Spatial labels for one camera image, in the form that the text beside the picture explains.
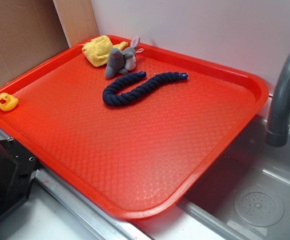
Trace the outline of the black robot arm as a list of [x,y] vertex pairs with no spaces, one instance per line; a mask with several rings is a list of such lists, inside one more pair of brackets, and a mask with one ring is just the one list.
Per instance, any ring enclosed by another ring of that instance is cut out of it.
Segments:
[[0,220],[29,197],[37,158],[16,140],[0,140]]

